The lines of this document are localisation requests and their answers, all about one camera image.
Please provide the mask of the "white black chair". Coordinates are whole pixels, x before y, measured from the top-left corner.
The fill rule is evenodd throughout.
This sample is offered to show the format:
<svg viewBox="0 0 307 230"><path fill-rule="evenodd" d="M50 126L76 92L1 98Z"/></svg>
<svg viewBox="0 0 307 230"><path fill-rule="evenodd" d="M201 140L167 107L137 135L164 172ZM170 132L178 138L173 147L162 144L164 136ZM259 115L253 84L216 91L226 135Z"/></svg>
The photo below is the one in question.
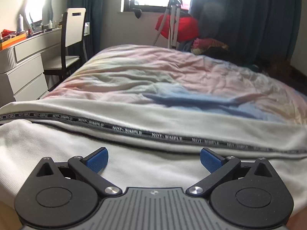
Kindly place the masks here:
<svg viewBox="0 0 307 230"><path fill-rule="evenodd" d="M69 72L81 65L85 58L83 37L85 26L85 8L68 8L63 15L60 56L48 60L44 64L44 75L58 76L62 82L69 76ZM81 53L76 56L68 55L68 48L73 45L80 47Z"/></svg>

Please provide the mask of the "red bag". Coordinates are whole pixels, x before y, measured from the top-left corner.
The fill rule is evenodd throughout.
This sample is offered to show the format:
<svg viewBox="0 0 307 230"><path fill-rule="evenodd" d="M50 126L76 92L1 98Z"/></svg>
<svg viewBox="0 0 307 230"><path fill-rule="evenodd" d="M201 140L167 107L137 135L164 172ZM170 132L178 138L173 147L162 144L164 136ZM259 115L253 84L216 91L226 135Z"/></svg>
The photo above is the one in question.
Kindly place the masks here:
<svg viewBox="0 0 307 230"><path fill-rule="evenodd" d="M167 15L161 35L168 39L169 37L170 15ZM193 17L180 17L177 41L179 43L199 37L198 21Z"/></svg>

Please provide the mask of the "cream white sweatpants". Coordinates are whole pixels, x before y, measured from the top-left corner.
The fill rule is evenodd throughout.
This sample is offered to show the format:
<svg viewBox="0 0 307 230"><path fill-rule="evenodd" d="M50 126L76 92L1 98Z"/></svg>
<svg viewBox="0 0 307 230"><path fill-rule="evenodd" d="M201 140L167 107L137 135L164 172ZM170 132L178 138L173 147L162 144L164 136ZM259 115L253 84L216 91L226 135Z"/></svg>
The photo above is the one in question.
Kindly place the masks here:
<svg viewBox="0 0 307 230"><path fill-rule="evenodd" d="M202 147L266 157L306 208L306 126L149 105L55 98L1 108L1 202L9 207L37 162L66 161L105 146L105 176L121 187L187 187L204 177Z"/></svg>

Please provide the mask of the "pastel pink bed sheet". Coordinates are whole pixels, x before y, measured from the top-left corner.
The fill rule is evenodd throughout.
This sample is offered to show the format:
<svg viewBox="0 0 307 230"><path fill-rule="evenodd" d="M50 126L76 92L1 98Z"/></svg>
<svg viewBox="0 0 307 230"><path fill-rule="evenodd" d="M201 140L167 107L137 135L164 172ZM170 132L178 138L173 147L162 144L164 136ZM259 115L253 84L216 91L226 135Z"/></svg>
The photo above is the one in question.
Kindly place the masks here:
<svg viewBox="0 0 307 230"><path fill-rule="evenodd" d="M227 61L144 45L102 50L48 97L306 124L306 96L276 79Z"/></svg>

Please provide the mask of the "white bottle on dresser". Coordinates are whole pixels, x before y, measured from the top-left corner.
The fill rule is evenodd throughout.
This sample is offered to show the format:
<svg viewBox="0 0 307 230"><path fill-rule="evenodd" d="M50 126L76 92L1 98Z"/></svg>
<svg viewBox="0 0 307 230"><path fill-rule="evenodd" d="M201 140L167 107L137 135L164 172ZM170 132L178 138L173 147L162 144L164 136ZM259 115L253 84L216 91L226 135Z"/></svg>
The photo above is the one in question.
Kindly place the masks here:
<svg viewBox="0 0 307 230"><path fill-rule="evenodd" d="M20 14L17 17L17 32L24 31L24 22L23 22L23 16Z"/></svg>

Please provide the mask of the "orange box on dresser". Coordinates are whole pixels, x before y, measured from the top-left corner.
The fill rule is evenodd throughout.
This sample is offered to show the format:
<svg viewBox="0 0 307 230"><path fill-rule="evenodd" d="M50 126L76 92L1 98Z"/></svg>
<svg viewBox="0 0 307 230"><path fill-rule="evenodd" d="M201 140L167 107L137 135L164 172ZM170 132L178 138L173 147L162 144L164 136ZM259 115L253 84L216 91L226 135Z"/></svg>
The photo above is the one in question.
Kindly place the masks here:
<svg viewBox="0 0 307 230"><path fill-rule="evenodd" d="M0 50L4 50L10 46L13 46L14 44L17 44L18 42L21 42L26 39L26 34L21 34L18 36L15 36L13 38L7 39L0 43Z"/></svg>

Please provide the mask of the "pile of colourful clothes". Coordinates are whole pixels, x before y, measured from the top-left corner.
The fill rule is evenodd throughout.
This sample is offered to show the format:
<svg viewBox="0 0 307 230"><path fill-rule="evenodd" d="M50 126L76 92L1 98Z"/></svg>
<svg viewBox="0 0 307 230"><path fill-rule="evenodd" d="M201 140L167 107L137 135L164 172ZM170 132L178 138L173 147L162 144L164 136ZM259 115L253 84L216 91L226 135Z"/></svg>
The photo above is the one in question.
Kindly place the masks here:
<svg viewBox="0 0 307 230"><path fill-rule="evenodd" d="M241 67L256 64L257 61L256 58L241 55L230 49L227 44L212 38L186 40L179 44L178 50L193 53L196 56L204 55L213 59L227 61Z"/></svg>

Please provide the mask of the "teal right curtain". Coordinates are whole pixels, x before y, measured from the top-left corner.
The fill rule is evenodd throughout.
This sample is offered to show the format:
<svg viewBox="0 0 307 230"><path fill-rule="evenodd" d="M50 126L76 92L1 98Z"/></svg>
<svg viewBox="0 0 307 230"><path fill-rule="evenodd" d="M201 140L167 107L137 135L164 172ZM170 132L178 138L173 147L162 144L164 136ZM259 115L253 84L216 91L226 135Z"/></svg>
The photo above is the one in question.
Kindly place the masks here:
<svg viewBox="0 0 307 230"><path fill-rule="evenodd" d="M191 0L189 14L198 21L201 38L219 40L249 61L290 60L301 8L302 0Z"/></svg>

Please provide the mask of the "white dressing table with drawers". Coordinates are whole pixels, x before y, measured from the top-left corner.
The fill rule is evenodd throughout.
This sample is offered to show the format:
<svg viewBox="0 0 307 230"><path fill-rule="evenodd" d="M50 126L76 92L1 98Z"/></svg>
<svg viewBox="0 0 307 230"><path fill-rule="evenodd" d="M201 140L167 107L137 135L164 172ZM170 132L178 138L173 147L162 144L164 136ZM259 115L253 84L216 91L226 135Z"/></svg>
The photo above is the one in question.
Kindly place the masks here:
<svg viewBox="0 0 307 230"><path fill-rule="evenodd" d="M60 41L61 29L54 29L1 51L1 106L37 100L48 92L41 54Z"/></svg>

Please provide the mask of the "curved vanity mirror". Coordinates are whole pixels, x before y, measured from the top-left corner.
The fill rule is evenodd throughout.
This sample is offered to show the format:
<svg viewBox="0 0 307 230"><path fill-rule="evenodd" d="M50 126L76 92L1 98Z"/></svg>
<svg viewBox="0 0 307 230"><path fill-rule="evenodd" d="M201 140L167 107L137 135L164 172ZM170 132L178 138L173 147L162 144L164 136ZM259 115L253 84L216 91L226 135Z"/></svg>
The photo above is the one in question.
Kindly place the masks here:
<svg viewBox="0 0 307 230"><path fill-rule="evenodd" d="M52 0L26 0L24 14L32 31L43 31L45 27L52 28Z"/></svg>

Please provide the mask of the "silver tripod stand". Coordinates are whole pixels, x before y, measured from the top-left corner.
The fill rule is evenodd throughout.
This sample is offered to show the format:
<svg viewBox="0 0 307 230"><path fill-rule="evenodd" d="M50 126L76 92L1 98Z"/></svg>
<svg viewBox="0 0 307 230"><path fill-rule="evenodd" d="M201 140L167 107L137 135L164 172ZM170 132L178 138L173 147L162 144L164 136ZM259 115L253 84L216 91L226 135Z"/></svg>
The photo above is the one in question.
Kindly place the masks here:
<svg viewBox="0 0 307 230"><path fill-rule="evenodd" d="M163 14L161 24L158 28L158 33L154 39L153 46L156 45L156 42L158 41L162 29L166 23L167 17L169 16L168 49L177 48L177 36L178 36L178 28L180 23L180 14L181 14L182 5L183 5L182 0L169 0L168 5Z"/></svg>

